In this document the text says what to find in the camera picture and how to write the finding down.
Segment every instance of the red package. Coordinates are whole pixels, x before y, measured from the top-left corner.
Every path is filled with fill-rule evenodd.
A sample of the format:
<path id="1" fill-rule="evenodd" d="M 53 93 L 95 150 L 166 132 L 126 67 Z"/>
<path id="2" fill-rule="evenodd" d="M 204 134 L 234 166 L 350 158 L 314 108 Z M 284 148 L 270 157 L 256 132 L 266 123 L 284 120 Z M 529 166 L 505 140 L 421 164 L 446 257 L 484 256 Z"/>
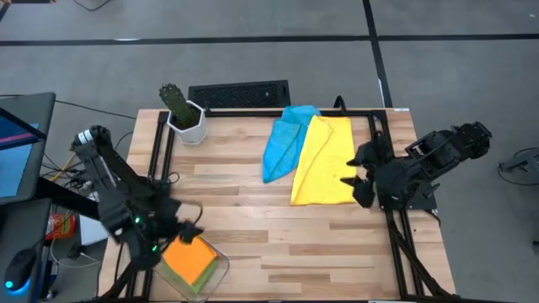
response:
<path id="1" fill-rule="evenodd" d="M 46 240 L 68 238 L 75 232 L 75 216 L 50 214 Z"/>

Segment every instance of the white hexagonal pot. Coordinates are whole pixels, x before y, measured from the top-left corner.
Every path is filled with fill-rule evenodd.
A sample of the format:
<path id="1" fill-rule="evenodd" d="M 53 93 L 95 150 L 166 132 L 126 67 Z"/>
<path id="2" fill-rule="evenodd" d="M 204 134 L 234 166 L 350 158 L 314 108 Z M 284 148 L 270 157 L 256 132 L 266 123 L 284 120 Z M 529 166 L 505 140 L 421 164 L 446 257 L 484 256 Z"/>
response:
<path id="1" fill-rule="evenodd" d="M 208 135 L 208 129 L 205 126 L 204 109 L 189 100 L 187 100 L 187 104 L 200 112 L 199 124 L 188 128 L 187 130 L 181 130 L 172 123 L 173 115 L 171 112 L 168 112 L 167 124 L 172 130 L 174 130 L 176 135 L 178 135 L 179 140 L 182 141 L 183 144 L 197 146 Z"/>

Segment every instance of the blue towel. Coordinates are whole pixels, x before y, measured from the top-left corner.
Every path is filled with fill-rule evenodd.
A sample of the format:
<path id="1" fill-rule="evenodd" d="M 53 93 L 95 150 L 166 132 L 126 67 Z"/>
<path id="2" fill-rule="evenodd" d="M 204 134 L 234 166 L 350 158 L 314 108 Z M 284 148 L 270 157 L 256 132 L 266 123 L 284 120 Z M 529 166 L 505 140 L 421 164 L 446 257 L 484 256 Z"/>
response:
<path id="1" fill-rule="evenodd" d="M 262 180 L 271 182 L 297 167 L 307 128 L 320 111 L 312 105 L 288 106 L 273 124 L 262 158 Z"/>

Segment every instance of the potted cactus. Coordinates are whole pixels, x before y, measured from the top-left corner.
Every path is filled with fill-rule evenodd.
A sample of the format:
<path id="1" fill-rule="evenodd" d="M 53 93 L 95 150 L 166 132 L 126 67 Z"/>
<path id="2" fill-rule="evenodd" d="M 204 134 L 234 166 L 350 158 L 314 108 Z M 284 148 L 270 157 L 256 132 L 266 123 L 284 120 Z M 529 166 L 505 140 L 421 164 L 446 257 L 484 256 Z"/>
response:
<path id="1" fill-rule="evenodd" d="M 208 134 L 204 110 L 197 104 L 185 100 L 181 90 L 171 83 L 159 89 L 159 97 L 170 109 L 167 124 L 178 134 L 182 143 L 199 145 Z"/>

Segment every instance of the orange object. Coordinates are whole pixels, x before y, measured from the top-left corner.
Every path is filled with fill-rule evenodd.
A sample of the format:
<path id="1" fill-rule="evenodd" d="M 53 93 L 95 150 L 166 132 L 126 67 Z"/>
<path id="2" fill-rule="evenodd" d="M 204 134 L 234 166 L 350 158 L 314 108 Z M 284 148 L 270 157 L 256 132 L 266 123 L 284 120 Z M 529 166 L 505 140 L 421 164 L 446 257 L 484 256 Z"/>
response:
<path id="1" fill-rule="evenodd" d="M 46 240 L 68 238 L 75 232 L 75 216 L 50 214 Z"/>
<path id="2" fill-rule="evenodd" d="M 167 265 L 191 286 L 215 258 L 216 252 L 199 237 L 193 239 L 191 244 L 176 238 L 163 253 Z"/>

